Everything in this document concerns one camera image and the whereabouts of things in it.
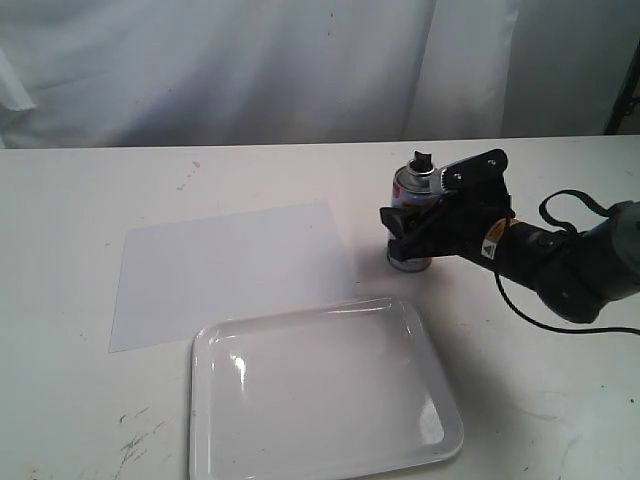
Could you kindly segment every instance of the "table surface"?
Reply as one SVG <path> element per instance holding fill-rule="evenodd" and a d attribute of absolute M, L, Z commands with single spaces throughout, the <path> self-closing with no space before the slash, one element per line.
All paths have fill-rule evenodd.
<path fill-rule="evenodd" d="M 638 337 L 571 337 L 516 317 L 489 272 L 458 258 L 391 269 L 378 207 L 415 149 L 438 165 L 510 159 L 520 218 L 561 188 L 638 199 L 640 137 L 162 149 L 0 151 L 0 472 L 27 480 L 186 479 L 190 342 L 109 354 L 128 230 L 327 200 L 363 294 L 423 311 L 465 424 L 461 454 L 385 477 L 631 479 L 640 471 Z M 575 200 L 556 216 L 599 221 Z M 505 282 L 541 321 L 563 324 Z M 599 326 L 640 327 L 640 296 Z M 136 455 L 127 457 L 133 442 Z"/>

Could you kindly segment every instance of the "white paper sheet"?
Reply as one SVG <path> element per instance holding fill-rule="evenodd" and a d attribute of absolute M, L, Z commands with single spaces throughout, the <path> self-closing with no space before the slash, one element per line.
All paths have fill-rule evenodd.
<path fill-rule="evenodd" d="M 131 230 L 109 351 L 184 340 L 224 319 L 356 295 L 327 203 Z"/>

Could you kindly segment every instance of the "spray can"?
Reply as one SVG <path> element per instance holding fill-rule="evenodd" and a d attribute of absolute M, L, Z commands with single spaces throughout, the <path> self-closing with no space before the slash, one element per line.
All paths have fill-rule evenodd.
<path fill-rule="evenodd" d="M 415 152 L 413 159 L 393 176 L 393 192 L 391 206 L 394 208 L 419 207 L 421 210 L 431 208 L 440 194 L 432 194 L 429 179 L 435 171 L 431 162 L 431 154 Z M 421 272 L 431 265 L 431 258 L 411 258 L 403 262 L 389 256 L 389 263 L 398 270 L 408 273 Z"/>

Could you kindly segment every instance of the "black cable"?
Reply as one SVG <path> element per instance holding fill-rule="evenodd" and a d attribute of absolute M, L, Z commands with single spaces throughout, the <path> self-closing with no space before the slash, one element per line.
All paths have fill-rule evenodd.
<path fill-rule="evenodd" d="M 511 224 L 511 217 L 505 216 L 505 226 L 504 233 L 502 238 L 498 241 L 498 245 L 496 246 L 496 256 L 499 252 L 500 243 L 502 239 L 507 235 L 507 230 Z M 540 323 L 537 320 L 534 320 L 526 313 L 522 312 L 518 307 L 516 307 L 511 299 L 507 296 L 507 292 L 505 292 L 504 287 L 502 286 L 502 281 L 500 280 L 500 272 L 498 271 L 498 262 L 496 259 L 493 259 L 493 276 L 496 280 L 496 286 L 498 287 L 498 291 L 500 295 L 502 295 L 502 299 L 505 303 L 514 311 L 516 315 L 518 315 L 523 320 L 529 322 L 531 325 L 535 325 L 538 328 L 543 330 L 548 330 L 554 333 L 565 333 L 570 335 L 590 335 L 595 333 L 630 333 L 632 335 L 640 335 L 640 329 L 632 328 L 632 327 L 598 327 L 598 328 L 562 328 L 562 327 L 554 327 L 552 325 L 546 325 L 544 323 Z"/>

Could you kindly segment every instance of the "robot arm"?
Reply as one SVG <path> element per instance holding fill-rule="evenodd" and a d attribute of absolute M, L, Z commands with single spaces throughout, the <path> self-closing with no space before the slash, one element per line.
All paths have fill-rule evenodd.
<path fill-rule="evenodd" d="M 536 291 L 556 314 L 592 323 L 602 307 L 640 291 L 640 203 L 609 209 L 576 190 L 573 195 L 607 217 L 578 233 L 540 205 L 542 217 L 563 230 L 550 232 L 519 221 L 503 178 L 502 150 L 461 160 L 437 170 L 431 191 L 441 196 L 431 209 L 382 208 L 382 223 L 393 237 L 389 255 L 397 260 L 459 255 Z"/>

